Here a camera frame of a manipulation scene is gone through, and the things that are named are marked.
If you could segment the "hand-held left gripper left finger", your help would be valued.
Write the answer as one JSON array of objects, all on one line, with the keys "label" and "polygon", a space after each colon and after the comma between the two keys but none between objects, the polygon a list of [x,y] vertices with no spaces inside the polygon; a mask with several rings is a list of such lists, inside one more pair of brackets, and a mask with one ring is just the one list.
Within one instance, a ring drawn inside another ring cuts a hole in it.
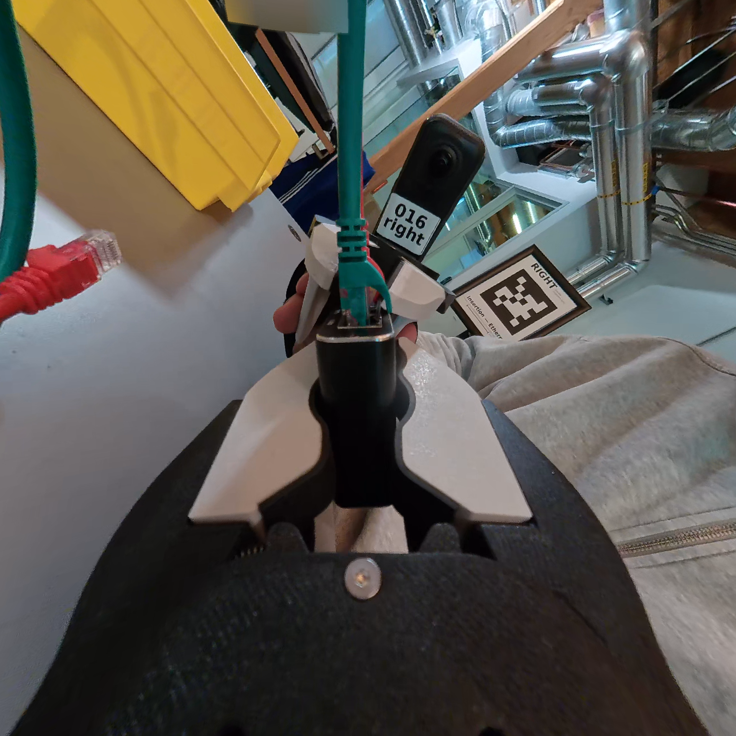
[{"label": "hand-held left gripper left finger", "polygon": [[277,522],[303,525],[335,551],[329,435],[310,405],[315,345],[277,365],[244,396],[189,510],[196,524],[244,523],[261,540]]}]

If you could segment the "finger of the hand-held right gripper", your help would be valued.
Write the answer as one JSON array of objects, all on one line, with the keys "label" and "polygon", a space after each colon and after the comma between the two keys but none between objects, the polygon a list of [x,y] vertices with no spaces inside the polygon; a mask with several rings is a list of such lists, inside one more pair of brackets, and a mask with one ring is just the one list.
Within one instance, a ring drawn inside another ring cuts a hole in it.
[{"label": "finger of the hand-held right gripper", "polygon": [[408,320],[424,320],[450,307],[450,292],[414,263],[399,259],[388,281],[391,306],[387,310]]},{"label": "finger of the hand-held right gripper", "polygon": [[295,333],[296,345],[307,342],[327,305],[338,271],[339,231],[339,227],[332,223],[317,223],[311,231],[305,258],[308,283]]}]

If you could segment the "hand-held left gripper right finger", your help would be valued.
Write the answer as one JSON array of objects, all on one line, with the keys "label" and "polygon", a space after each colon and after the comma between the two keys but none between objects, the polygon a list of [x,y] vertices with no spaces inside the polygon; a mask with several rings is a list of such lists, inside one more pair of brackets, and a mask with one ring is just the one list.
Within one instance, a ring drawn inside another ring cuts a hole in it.
[{"label": "hand-held left gripper right finger", "polygon": [[461,536],[483,523],[519,525],[532,510],[477,392],[408,339],[398,388],[409,403],[394,437],[402,515],[410,550],[446,522]]}]

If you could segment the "black adapter box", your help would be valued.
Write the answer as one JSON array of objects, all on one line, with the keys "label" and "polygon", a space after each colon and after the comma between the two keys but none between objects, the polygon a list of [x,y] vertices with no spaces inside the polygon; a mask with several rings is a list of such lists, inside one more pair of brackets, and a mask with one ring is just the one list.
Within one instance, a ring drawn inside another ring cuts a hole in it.
[{"label": "black adapter box", "polygon": [[397,339],[391,318],[359,326],[339,308],[316,332],[320,416],[329,430],[336,503],[391,505],[397,392]]}]

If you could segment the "yellow plastic bin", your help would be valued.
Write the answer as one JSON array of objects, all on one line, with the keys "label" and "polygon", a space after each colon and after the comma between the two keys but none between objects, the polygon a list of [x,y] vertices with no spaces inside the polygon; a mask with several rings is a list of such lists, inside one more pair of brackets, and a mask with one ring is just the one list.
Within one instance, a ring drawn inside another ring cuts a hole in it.
[{"label": "yellow plastic bin", "polygon": [[15,1],[18,24],[196,209],[268,189],[298,136],[207,1]]}]

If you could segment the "person's right forearm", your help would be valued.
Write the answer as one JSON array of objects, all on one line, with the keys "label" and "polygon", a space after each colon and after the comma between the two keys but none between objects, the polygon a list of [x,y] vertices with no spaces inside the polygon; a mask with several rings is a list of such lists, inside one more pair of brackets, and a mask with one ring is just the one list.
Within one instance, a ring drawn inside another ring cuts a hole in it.
[{"label": "person's right forearm", "polygon": [[459,338],[419,331],[417,345],[464,379],[481,399],[513,371],[507,345],[496,338]]}]

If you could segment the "person's right hand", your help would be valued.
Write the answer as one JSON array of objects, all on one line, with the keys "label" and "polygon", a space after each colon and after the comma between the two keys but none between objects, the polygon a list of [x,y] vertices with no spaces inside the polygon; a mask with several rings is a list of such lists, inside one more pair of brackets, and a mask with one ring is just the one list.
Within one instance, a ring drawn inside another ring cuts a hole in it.
[{"label": "person's right hand", "polygon": [[[304,303],[306,290],[308,287],[309,274],[305,272],[299,278],[296,283],[295,293],[287,299],[284,304],[278,308],[273,314],[273,323],[275,329],[283,334],[294,334],[296,335],[297,327],[299,324],[299,317],[302,310],[302,304]],[[417,323],[409,323],[398,333],[400,338],[407,338],[408,340],[416,343],[418,337]],[[310,336],[307,342],[294,343],[292,353],[299,352],[305,345],[314,340],[313,336]]]}]

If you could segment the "blue cloth jacket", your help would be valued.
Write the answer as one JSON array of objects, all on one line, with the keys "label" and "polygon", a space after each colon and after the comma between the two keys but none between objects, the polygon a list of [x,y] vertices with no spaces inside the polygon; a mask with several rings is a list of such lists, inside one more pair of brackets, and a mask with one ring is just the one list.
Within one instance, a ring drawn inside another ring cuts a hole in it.
[{"label": "blue cloth jacket", "polygon": [[313,153],[290,163],[274,179],[270,190],[305,233],[309,233],[315,216],[337,222],[337,154],[319,159]]}]

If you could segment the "framed fiducial marker sign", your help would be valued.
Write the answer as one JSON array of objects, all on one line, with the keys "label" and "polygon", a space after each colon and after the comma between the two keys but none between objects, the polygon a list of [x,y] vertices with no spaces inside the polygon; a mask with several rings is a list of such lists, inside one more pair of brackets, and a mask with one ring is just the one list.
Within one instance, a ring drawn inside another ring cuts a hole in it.
[{"label": "framed fiducial marker sign", "polygon": [[451,308],[471,336],[520,342],[592,307],[533,244],[455,290]]}]

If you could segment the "silver ventilation duct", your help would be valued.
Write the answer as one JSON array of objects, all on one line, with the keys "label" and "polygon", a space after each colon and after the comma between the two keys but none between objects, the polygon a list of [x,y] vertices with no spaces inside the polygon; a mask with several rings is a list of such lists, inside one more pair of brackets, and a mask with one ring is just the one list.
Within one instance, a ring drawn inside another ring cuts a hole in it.
[{"label": "silver ventilation duct", "polygon": [[531,57],[581,19],[584,9],[583,2],[554,2],[507,37],[503,3],[477,3],[483,61],[427,115],[459,120],[483,104],[487,133],[501,149],[591,139],[602,248],[567,280],[592,300],[649,264],[652,149],[734,150],[734,108],[654,112],[648,2],[603,2],[602,35]]}]

